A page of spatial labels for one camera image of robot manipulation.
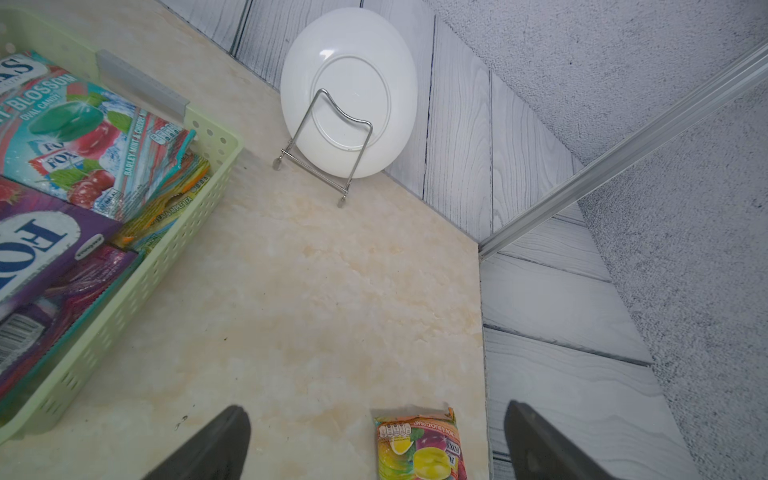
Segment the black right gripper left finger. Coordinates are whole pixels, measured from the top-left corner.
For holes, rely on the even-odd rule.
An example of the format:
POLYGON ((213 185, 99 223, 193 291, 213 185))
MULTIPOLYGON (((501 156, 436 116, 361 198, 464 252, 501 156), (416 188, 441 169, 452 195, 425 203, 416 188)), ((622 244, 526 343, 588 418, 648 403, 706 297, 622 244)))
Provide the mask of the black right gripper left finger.
POLYGON ((247 412, 230 405, 144 479, 240 479, 250 438, 247 412))

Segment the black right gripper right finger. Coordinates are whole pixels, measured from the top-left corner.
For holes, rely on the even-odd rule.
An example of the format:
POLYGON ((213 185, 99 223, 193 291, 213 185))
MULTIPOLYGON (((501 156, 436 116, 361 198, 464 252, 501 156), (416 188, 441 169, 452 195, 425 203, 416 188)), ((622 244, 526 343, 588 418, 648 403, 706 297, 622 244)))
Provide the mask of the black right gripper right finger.
POLYGON ((517 479, 614 479, 526 403, 509 402, 504 434, 517 479))

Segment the pink yellow Fox's candy bag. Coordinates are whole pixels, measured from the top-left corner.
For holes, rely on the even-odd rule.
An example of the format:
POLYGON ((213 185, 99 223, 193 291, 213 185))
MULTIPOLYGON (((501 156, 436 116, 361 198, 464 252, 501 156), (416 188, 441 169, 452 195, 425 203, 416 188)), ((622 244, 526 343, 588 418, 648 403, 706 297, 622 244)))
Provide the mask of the pink yellow Fox's candy bag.
POLYGON ((181 168, 173 174, 140 210, 137 217, 125 224, 111 239, 118 248, 128 248, 140 233, 147 230, 166 209, 172 198, 191 189, 210 169, 210 162, 198 154, 186 153, 181 168))

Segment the pink Fox's berries candy bag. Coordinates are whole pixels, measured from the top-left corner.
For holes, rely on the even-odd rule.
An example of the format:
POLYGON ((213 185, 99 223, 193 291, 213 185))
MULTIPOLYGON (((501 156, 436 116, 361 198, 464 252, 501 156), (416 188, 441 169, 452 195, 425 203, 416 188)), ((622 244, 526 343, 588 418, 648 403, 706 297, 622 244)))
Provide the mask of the pink Fox's berries candy bag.
POLYGON ((1 181, 1 391, 7 393, 138 262, 119 222, 1 181))

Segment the teal red Fox's fruits bag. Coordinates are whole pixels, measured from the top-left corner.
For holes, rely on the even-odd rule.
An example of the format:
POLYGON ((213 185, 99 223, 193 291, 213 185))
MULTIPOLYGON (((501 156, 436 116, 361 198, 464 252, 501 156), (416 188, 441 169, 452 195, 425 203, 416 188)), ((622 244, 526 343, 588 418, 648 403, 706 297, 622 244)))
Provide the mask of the teal red Fox's fruits bag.
POLYGON ((75 206, 129 221, 194 137, 34 51, 1 61, 2 175, 75 206))

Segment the green Fox's spring tea bag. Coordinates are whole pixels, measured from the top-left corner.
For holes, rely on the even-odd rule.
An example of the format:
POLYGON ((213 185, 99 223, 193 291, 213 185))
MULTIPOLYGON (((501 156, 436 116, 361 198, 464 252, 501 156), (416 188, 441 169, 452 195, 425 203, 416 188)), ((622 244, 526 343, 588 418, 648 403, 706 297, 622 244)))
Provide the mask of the green Fox's spring tea bag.
POLYGON ((131 241, 129 249, 142 255, 148 255, 196 199, 210 178, 211 174, 204 175, 189 190, 171 198, 149 227, 131 241))

